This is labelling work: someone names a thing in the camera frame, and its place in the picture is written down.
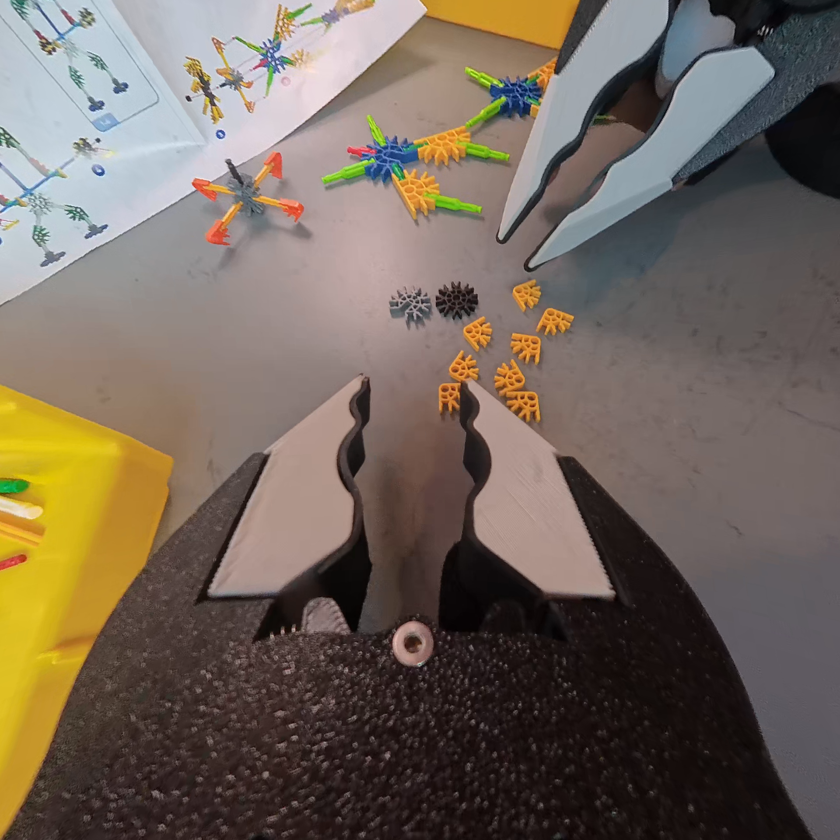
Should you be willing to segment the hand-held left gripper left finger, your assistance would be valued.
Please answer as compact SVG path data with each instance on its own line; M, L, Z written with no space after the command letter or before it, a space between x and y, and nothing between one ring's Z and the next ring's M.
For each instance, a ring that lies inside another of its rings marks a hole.
M259 634L303 630L316 600L338 632L358 629L372 563L355 477L370 410L357 375L262 456L208 578L210 600L270 601Z

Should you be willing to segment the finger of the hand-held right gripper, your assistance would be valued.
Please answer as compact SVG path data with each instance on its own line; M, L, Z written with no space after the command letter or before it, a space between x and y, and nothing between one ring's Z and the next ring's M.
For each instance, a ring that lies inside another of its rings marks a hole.
M508 242L550 176L580 148L594 117L655 58L673 16L669 1L579 2L513 176L497 231Z
M667 193L678 172L774 75L753 46L698 57L672 88L644 140L605 170L598 189L530 256L528 269L562 256Z

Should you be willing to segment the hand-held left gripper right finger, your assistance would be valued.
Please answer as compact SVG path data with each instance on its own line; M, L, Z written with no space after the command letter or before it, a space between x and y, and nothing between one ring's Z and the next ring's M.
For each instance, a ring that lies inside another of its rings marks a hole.
M477 383L460 388L474 482L444 562L438 624L450 632L566 634L560 604L616 597L556 448Z

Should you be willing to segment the yellow plastic bin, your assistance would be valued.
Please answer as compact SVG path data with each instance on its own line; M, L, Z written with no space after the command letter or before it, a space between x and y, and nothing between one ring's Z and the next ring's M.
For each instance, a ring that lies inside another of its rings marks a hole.
M427 15L448 23L559 48L578 1L423 1Z
M150 555L171 456L2 386L1 478L26 480L42 543L1 571L1 830L32 787L93 643Z

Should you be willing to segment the black snowflake connector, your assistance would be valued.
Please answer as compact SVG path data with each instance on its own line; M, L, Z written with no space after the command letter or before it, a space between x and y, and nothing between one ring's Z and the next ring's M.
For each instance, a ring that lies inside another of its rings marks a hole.
M479 305L476 290L469 283L453 281L437 290L435 306L442 317L462 319L475 312Z

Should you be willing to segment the grey snowflake connector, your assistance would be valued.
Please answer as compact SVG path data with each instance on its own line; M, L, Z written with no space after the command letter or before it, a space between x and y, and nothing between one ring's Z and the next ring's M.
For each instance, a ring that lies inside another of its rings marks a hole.
M432 315L429 294L417 287L397 290L389 300L388 307L392 315L402 315L406 322L424 322Z

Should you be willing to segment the blue green yellow assembly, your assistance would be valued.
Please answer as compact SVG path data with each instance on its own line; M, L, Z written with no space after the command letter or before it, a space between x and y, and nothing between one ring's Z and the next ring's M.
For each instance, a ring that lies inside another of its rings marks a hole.
M543 95L553 77L556 59L534 70L525 77L498 79L471 67L465 68L465 74L471 80L487 89L490 104L485 106L474 118L465 123L466 129L472 129L496 116L531 117L539 114Z

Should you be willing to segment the blue green assembly with red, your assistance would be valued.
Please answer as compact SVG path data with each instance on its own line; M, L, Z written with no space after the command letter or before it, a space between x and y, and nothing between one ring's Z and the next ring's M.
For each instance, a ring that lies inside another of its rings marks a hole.
M419 214L427 216L441 208L452 213L479 215L482 212L479 205L442 194L434 175L427 172L418 174L417 169L412 168L413 164L449 165L471 157L499 162L508 162L510 159L506 152L474 143L466 127L448 129L410 141L400 140L396 135L385 135L372 116L368 116L367 123L371 131L371 142L364 146L348 147L347 152L355 158L355 162L335 173L324 175L321 182L330 186L361 177L371 181L391 182L413 219L417 219Z

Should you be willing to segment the pile of green red pieces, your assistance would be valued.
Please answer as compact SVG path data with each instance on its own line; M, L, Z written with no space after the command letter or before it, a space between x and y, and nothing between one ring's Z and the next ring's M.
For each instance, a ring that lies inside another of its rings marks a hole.
M1 571L28 560L45 536L44 509L25 496L25 479L1 478Z

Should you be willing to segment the orange grey cross assembly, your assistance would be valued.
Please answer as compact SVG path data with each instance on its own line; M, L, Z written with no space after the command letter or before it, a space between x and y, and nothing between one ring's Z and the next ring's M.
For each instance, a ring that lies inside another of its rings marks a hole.
M302 203L286 198L267 197L261 191L261 185L268 176L278 180L282 178L281 152L271 152L256 176L242 174L230 159L226 159L225 164L229 175L226 185L202 178L192 180L193 189L209 201L215 202L220 195L229 196L233 201L226 214L216 220L206 231L206 242L211 245L228 246L229 226L241 212L245 212L250 217L262 215L266 207L274 207L282 210L295 223L300 220L305 212L305 206Z

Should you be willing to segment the white building instruction sheet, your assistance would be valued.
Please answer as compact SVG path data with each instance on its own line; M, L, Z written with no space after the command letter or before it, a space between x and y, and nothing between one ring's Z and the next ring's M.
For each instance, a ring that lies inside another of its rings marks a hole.
M421 2L1 2L1 301L331 102Z

